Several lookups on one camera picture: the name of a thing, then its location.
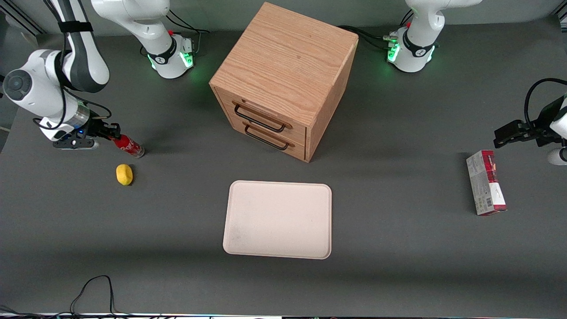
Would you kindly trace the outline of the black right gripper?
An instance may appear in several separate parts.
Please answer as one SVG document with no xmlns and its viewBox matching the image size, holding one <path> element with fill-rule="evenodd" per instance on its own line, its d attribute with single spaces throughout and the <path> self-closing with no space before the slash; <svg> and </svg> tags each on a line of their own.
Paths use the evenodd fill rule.
<svg viewBox="0 0 567 319">
<path fill-rule="evenodd" d="M 106 140 L 119 140 L 121 138 L 121 127 L 119 123 L 106 123 L 98 119 L 99 115 L 94 111 L 89 112 L 89 119 L 85 125 L 80 127 L 80 138 L 100 137 Z"/>
</svg>

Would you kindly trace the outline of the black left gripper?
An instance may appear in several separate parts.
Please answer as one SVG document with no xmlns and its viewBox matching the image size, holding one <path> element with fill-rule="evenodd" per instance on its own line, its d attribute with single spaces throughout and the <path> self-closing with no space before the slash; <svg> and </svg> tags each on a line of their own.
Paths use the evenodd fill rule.
<svg viewBox="0 0 567 319">
<path fill-rule="evenodd" d="M 566 95 L 559 97 L 545 106 L 539 116 L 530 124 L 535 130 L 521 120 L 514 120 L 494 131 L 494 147 L 500 149 L 505 145 L 526 142 L 536 139 L 538 147 L 551 143 L 566 143 Z"/>
</svg>

